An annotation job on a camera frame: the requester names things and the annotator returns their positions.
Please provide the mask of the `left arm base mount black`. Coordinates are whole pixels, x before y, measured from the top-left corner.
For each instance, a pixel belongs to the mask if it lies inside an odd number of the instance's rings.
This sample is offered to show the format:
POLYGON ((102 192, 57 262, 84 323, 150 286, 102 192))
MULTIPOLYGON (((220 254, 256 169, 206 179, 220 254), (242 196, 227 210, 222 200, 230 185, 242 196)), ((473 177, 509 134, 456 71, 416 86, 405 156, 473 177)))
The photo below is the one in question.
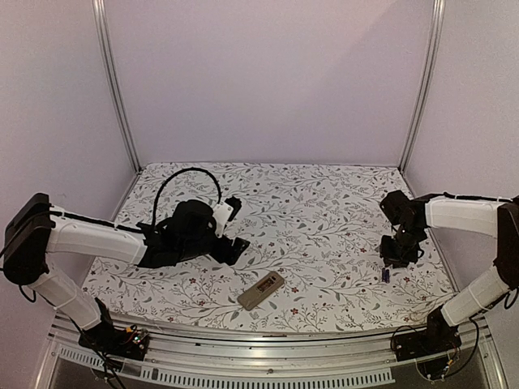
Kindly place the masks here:
POLYGON ((111 323, 99 323, 81 331, 79 345, 109 356, 143 361, 148 351, 149 334, 136 325, 117 329, 111 323))

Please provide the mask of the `grey remote control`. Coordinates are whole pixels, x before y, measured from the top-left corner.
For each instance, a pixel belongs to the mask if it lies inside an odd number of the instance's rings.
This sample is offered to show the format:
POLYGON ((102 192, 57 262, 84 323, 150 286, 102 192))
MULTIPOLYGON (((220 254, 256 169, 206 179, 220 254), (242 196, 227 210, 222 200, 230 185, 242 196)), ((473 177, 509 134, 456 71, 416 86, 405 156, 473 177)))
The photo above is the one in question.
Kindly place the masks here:
POLYGON ((238 303, 247 311, 256 308, 285 283, 285 279, 275 271, 269 272, 258 280, 238 298, 238 303))

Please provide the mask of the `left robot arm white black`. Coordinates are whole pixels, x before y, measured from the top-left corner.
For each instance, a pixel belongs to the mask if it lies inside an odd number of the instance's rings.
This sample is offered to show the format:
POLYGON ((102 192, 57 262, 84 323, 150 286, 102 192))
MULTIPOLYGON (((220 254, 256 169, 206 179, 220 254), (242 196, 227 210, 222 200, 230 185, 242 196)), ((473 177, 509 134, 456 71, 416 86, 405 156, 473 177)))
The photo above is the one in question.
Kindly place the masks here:
POLYGON ((179 203, 171 217, 132 228, 66 212, 38 193, 6 227, 2 271, 11 283, 29 287, 66 314, 102 351, 112 352, 121 336, 108 309, 48 263, 47 254, 86 254, 149 269, 209 256, 233 266, 250 245, 225 235, 240 208, 235 197, 213 207, 188 200, 179 203))

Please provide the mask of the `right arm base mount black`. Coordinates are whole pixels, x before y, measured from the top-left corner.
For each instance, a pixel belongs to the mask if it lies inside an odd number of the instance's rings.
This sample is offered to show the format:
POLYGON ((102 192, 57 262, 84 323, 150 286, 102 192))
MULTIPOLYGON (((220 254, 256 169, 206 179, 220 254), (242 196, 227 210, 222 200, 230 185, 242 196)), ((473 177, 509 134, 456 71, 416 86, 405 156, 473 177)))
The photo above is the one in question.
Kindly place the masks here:
POLYGON ((458 326, 450 327, 440 308, 433 310, 427 316, 427 325, 424 330, 419 331, 411 326, 401 326, 393 332, 390 340, 390 348, 397 361, 408 361, 443 353, 442 357, 417 364, 418 372, 431 381, 447 377, 459 357, 460 347, 461 337, 458 333, 458 326))

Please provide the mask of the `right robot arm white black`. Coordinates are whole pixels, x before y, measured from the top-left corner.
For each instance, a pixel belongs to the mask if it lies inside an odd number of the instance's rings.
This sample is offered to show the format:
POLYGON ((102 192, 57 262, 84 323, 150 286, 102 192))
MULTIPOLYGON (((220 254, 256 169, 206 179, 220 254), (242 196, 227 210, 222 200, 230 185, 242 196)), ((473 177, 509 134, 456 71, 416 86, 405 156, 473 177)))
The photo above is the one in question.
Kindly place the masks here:
POLYGON ((490 268, 427 316, 427 329, 419 336, 425 353, 437 353, 450 341, 450 330, 518 290, 518 198, 444 192, 410 199, 395 190, 382 199, 380 209, 397 227, 394 235, 381 238, 380 257, 386 267, 416 264, 427 229, 455 229, 496 239, 490 268))

